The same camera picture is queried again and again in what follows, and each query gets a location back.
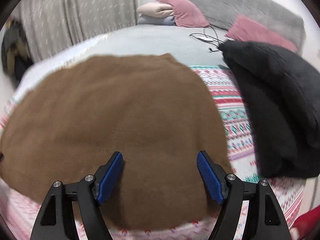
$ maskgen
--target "mattress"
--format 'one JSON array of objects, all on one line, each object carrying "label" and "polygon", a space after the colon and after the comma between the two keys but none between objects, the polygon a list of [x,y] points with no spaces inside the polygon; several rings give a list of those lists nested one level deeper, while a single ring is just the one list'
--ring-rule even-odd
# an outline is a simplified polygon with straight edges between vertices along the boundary
[{"label": "mattress", "polygon": [[[134,55],[171,53],[178,61],[188,65],[207,85],[223,120],[227,142],[228,159],[234,173],[243,181],[258,182],[254,144],[249,117],[231,70],[224,64],[221,52],[210,52],[209,45],[189,37],[202,33],[202,28],[142,25],[125,28],[111,35],[100,35],[73,46],[51,59],[35,64],[23,77],[17,91],[6,106],[6,115],[1,119],[5,127],[10,114],[25,94],[34,89],[47,75],[92,55]],[[224,32],[217,31],[221,40]],[[214,36],[213,31],[207,34]],[[291,178],[267,179],[284,212],[287,223],[293,223],[298,214],[305,180]],[[40,205],[17,191],[10,189],[0,179],[0,214],[17,239],[29,239]],[[244,202],[235,239],[241,239],[244,230],[248,202]],[[110,230],[113,239],[207,239],[216,217],[191,221],[161,231]],[[87,239],[83,225],[76,222],[81,240]]]}]

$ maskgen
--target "blue gripper pad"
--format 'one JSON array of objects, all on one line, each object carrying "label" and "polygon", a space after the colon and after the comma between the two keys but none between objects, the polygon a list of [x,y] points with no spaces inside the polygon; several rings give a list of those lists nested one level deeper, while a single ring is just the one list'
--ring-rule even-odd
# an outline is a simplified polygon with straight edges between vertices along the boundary
[{"label": "blue gripper pad", "polygon": [[123,165],[124,160],[122,154],[120,152],[115,152],[108,163],[101,166],[101,169],[99,168],[100,171],[102,171],[105,175],[104,177],[101,177],[101,175],[97,175],[95,199],[97,200],[98,205],[102,205],[104,201],[110,198],[111,192],[114,185],[116,184]]},{"label": "blue gripper pad", "polygon": [[219,205],[223,204],[229,192],[224,179],[226,173],[223,168],[213,163],[205,151],[198,153],[197,166],[211,198],[216,200]]}]

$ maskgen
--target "brown cloth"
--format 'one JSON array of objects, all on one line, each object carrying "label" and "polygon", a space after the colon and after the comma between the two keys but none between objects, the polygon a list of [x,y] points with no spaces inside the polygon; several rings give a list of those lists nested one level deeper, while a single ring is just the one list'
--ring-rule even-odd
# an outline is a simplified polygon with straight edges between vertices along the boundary
[{"label": "brown cloth", "polygon": [[120,151],[120,182],[100,208],[110,228],[168,229],[217,214],[197,153],[231,171],[206,85],[170,54],[92,57],[51,74],[13,112],[0,149],[4,181],[38,203],[54,181],[77,182]]}]

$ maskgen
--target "black drawstring bag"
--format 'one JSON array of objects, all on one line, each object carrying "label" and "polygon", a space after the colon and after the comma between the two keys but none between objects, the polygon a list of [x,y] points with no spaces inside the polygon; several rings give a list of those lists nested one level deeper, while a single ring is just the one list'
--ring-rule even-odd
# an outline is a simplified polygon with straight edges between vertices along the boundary
[{"label": "black drawstring bag", "polygon": [[1,60],[4,73],[18,86],[25,71],[33,65],[28,53],[28,42],[22,24],[9,20],[1,46]]}]

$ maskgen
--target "pink and teal patterned fabric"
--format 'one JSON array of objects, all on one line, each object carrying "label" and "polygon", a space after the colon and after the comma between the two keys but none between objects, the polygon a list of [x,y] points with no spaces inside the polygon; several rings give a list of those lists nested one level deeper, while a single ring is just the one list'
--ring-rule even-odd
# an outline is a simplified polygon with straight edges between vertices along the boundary
[{"label": "pink and teal patterned fabric", "polygon": [[[257,174],[249,118],[231,70],[224,66],[190,66],[190,68],[207,85],[218,107],[228,141],[228,158],[234,173],[244,181],[258,182],[261,178]],[[14,95],[9,101],[7,115],[0,121],[1,128],[4,128],[10,113],[20,100]],[[276,194],[290,227],[300,208],[305,180],[277,178],[268,179],[268,182]],[[40,205],[10,189],[1,179],[0,192],[2,193],[0,194],[0,213],[10,230],[18,240],[30,239]],[[247,211],[248,202],[244,202],[235,240],[242,237]],[[111,235],[117,240],[205,240],[208,239],[216,220],[217,218],[214,217],[202,221],[190,221],[188,224],[161,231],[129,231],[123,228],[111,230]],[[76,226],[79,238],[87,239],[83,225],[77,222]]]}]

